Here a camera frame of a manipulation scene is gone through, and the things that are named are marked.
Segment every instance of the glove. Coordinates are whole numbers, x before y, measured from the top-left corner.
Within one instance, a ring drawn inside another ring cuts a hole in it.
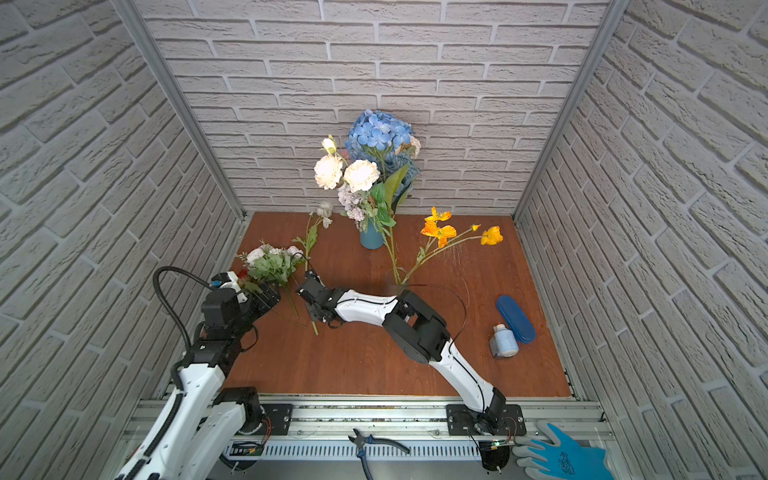
[[[518,465],[525,467],[525,474],[534,480],[613,480],[605,466],[605,450],[582,447],[559,428],[540,420],[539,432],[554,443],[524,437],[518,439],[523,446],[513,447],[512,454],[521,457]]]

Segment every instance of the blue vase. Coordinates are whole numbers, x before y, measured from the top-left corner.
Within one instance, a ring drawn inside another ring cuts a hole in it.
[[[373,226],[371,219],[366,219],[366,222],[368,222],[368,230],[360,232],[360,245],[363,245],[368,250],[381,248],[384,245],[384,235],[376,231],[376,227]]]

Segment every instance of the wire cutters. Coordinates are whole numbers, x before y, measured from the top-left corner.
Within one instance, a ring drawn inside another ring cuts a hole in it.
[[[368,470],[368,460],[366,459],[366,443],[370,444],[378,444],[378,445],[391,445],[395,447],[396,449],[403,450],[406,455],[408,455],[411,452],[411,449],[406,447],[400,442],[395,442],[394,440],[390,439],[375,439],[373,438],[373,435],[368,435],[367,437],[362,436],[360,431],[358,429],[353,429],[355,432],[355,436],[348,435],[349,441],[354,443],[357,447],[357,458],[360,459],[362,463],[362,470],[366,473],[366,479],[367,480],[373,480],[373,477],[371,476],[371,471]]]

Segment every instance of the wooden table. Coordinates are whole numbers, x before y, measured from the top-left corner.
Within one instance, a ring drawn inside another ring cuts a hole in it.
[[[292,238],[304,236],[306,220],[305,214],[254,214],[238,251],[251,251],[262,242],[288,247]],[[426,240],[419,234],[424,220],[422,216],[398,215],[397,221],[400,264],[410,268]],[[414,284],[446,286],[468,303],[467,325],[456,346],[475,370],[506,396],[570,396],[512,219],[453,217],[448,223],[459,232],[472,223],[481,223],[479,233],[499,225],[504,235],[504,242],[495,246],[481,246],[479,240],[471,240],[441,253],[412,278]],[[321,226],[311,257],[312,266],[328,287],[346,286],[373,295],[384,294],[385,274],[392,269],[386,248],[363,248],[354,223],[339,215],[333,216],[327,230]],[[242,268],[239,260],[233,262],[235,271]],[[303,271],[300,266],[297,280],[302,280]],[[428,286],[411,290],[445,318],[455,336],[463,321],[456,297]],[[457,395],[432,367],[409,359],[384,329],[365,323],[349,323],[339,329],[318,324],[316,336],[303,300],[292,291],[300,314],[297,320],[285,292],[282,294],[280,304],[257,320],[259,342],[238,357],[226,386],[255,386],[259,392],[269,393]],[[503,322],[495,307],[502,294],[518,302],[537,332],[533,343],[521,344],[520,352],[509,359],[493,358],[488,347],[493,326]],[[243,339],[245,346],[252,335]]]

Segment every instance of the brick wall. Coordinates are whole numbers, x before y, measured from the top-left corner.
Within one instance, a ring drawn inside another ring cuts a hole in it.
[[[381,108],[425,146],[399,211],[510,214],[606,1],[138,4],[248,210],[335,197],[319,140]]]
[[[768,2],[632,0],[518,226],[634,474],[768,477]]]
[[[234,216],[110,2],[1,3],[0,65],[0,478],[97,478]]]

